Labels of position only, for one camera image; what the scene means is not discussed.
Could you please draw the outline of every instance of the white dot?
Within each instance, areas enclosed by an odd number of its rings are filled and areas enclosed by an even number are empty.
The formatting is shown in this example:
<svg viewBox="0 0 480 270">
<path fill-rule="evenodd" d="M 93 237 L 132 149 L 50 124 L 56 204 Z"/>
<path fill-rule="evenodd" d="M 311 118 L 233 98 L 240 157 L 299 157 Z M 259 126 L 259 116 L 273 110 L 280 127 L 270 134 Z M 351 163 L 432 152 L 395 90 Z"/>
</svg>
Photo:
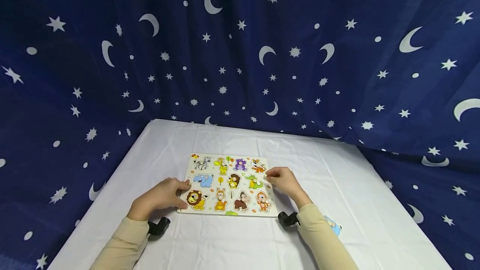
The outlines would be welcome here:
<svg viewBox="0 0 480 270">
<path fill-rule="evenodd" d="M 26 233 L 25 236 L 23 236 L 23 240 L 24 241 L 29 240 L 32 237 L 32 235 L 33 235 L 33 232 Z"/>
<path fill-rule="evenodd" d="M 474 260 L 473 255 L 469 254 L 468 252 L 465 252 L 465 258 L 467 258 L 467 260 Z"/>
<path fill-rule="evenodd" d="M 27 53 L 29 55 L 36 55 L 37 54 L 37 49 L 35 47 L 27 47 Z"/>
</svg>

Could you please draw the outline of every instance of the wooden puzzle board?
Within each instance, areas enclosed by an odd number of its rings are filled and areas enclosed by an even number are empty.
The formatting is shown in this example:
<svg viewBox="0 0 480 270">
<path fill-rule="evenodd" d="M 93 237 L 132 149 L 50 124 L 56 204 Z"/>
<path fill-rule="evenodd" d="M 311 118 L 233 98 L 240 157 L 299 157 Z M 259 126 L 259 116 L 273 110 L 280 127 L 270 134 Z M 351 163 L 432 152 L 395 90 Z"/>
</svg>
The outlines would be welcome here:
<svg viewBox="0 0 480 270">
<path fill-rule="evenodd" d="M 277 217 L 272 185 L 262 157 L 192 153 L 185 179 L 192 188 L 180 195 L 189 205 L 178 213 Z"/>
</svg>

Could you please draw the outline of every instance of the beige sleeve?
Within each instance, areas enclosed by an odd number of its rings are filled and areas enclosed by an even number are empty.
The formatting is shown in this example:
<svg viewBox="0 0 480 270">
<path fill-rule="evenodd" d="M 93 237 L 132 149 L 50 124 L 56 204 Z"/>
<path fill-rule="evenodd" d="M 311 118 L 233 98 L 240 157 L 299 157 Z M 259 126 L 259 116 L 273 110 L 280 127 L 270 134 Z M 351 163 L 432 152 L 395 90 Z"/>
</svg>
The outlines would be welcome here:
<svg viewBox="0 0 480 270">
<path fill-rule="evenodd" d="M 147 221 L 125 217 L 90 270 L 132 270 L 147 245 Z"/>
<path fill-rule="evenodd" d="M 299 232 L 322 270 L 356 270 L 357 265 L 315 204 L 300 208 Z"/>
</svg>

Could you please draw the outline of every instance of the crescent moon pattern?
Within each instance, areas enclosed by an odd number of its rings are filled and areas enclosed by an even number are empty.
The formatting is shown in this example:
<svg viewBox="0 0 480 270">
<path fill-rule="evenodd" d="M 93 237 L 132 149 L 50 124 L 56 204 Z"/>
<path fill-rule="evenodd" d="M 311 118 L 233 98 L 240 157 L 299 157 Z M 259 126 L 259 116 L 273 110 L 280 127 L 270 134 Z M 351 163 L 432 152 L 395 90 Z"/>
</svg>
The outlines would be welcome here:
<svg viewBox="0 0 480 270">
<path fill-rule="evenodd" d="M 103 187 L 105 187 L 105 184 L 107 182 L 104 182 L 103 183 L 103 186 L 100 188 L 100 190 L 98 190 L 97 192 L 95 192 L 94 188 L 93 188 L 93 185 L 95 183 L 92 184 L 92 186 L 90 187 L 90 190 L 88 191 L 88 198 L 91 200 L 91 201 L 94 201 L 95 199 L 97 199 L 98 197 L 98 194 L 100 194 L 100 192 L 103 190 Z"/>
<path fill-rule="evenodd" d="M 412 45 L 410 45 L 410 41 L 414 35 L 414 33 L 416 33 L 419 29 L 421 29 L 423 26 L 420 26 L 420 27 L 417 27 L 416 29 L 412 30 L 410 33 L 408 33 L 403 39 L 402 39 L 402 42 L 400 42 L 400 45 L 398 46 L 398 49 L 400 50 L 400 52 L 403 52 L 403 53 L 409 53 L 409 52 L 414 52 L 420 48 L 422 48 L 423 46 L 420 46 L 420 47 L 413 47 Z"/>
<path fill-rule="evenodd" d="M 205 119 L 205 124 L 206 124 L 206 125 L 216 125 L 216 124 L 211 124 L 211 123 L 210 123 L 210 118 L 211 118 L 211 116 L 208 116 L 208 117 Z"/>
<path fill-rule="evenodd" d="M 138 109 L 135 109 L 135 110 L 129 110 L 129 112 L 133 112 L 133 113 L 137 113 L 137 112 L 142 112 L 143 111 L 143 102 L 141 100 L 138 100 L 138 103 L 140 104 L 140 106 L 138 107 Z"/>
<path fill-rule="evenodd" d="M 140 21 L 142 20 L 148 20 L 152 25 L 153 25 L 153 35 L 152 37 L 156 36 L 158 34 L 158 20 L 157 18 L 152 15 L 152 14 L 145 14 L 142 17 L 140 17 Z"/>
<path fill-rule="evenodd" d="M 462 113 L 473 108 L 480 108 L 480 99 L 471 98 L 463 100 L 455 106 L 455 109 L 453 109 L 453 115 L 455 115 L 455 118 L 458 120 L 458 122 L 460 122 L 460 117 L 462 116 Z"/>
<path fill-rule="evenodd" d="M 271 52 L 274 55 L 277 55 L 277 53 L 275 53 L 275 50 L 273 50 L 273 48 L 270 47 L 270 46 L 263 46 L 260 49 L 260 51 L 258 52 L 258 59 L 260 60 L 260 63 L 264 66 L 265 66 L 265 64 L 263 63 L 263 56 L 265 56 L 265 54 L 268 53 L 268 52 Z"/>
<path fill-rule="evenodd" d="M 423 156 L 421 159 L 422 165 L 429 166 L 429 167 L 446 167 L 449 165 L 450 160 L 446 157 L 443 162 L 430 162 L 426 156 Z"/>
<path fill-rule="evenodd" d="M 278 113 L 278 105 L 276 102 L 273 102 L 275 105 L 275 108 L 273 109 L 272 112 L 265 112 L 269 116 L 275 116 Z"/>
<path fill-rule="evenodd" d="M 328 62 L 329 59 L 331 59 L 333 53 L 335 52 L 335 46 L 333 46 L 332 43 L 328 43 L 328 44 L 325 44 L 322 46 L 322 48 L 320 48 L 320 50 L 322 49 L 325 49 L 325 51 L 327 52 L 327 56 L 325 58 L 325 61 L 323 61 L 322 65 L 325 64 L 326 62 Z"/>
<path fill-rule="evenodd" d="M 218 7 L 218 8 L 214 7 L 212 5 L 211 0 L 203 0 L 203 5 L 205 5 L 205 10 L 208 11 L 208 13 L 212 14 L 212 15 L 218 14 L 222 10 L 222 7 Z"/>
<path fill-rule="evenodd" d="M 103 55 L 103 59 L 105 60 L 105 62 L 110 66 L 110 67 L 115 67 L 113 64 L 112 64 L 112 61 L 110 61 L 110 56 L 108 56 L 108 47 L 110 46 L 113 46 L 112 43 L 110 43 L 109 41 L 107 40 L 103 40 L 102 41 L 102 55 Z"/>
<path fill-rule="evenodd" d="M 415 223 L 417 223 L 418 225 L 419 225 L 420 223 L 422 223 L 423 220 L 425 220 L 425 218 L 423 217 L 423 214 L 421 213 L 421 211 L 419 211 L 419 209 L 417 209 L 416 207 L 414 207 L 414 206 L 411 205 L 411 204 L 407 204 L 407 205 L 408 205 L 409 207 L 411 207 L 412 210 L 413 210 L 413 216 L 412 216 L 412 218 L 413 218 L 413 220 L 415 221 Z"/>
</svg>

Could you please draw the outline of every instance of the hand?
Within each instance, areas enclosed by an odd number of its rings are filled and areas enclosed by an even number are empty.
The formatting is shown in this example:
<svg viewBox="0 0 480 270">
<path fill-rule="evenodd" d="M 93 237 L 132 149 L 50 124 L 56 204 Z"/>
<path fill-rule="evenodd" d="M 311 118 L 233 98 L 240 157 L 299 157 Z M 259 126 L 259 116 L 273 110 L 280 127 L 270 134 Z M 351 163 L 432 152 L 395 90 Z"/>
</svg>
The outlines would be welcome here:
<svg viewBox="0 0 480 270">
<path fill-rule="evenodd" d="M 131 220 L 146 221 L 154 210 L 167 207 L 186 209 L 187 203 L 177 197 L 177 191 L 189 190 L 191 187 L 188 179 L 183 182 L 168 177 L 134 200 L 127 217 Z"/>
</svg>

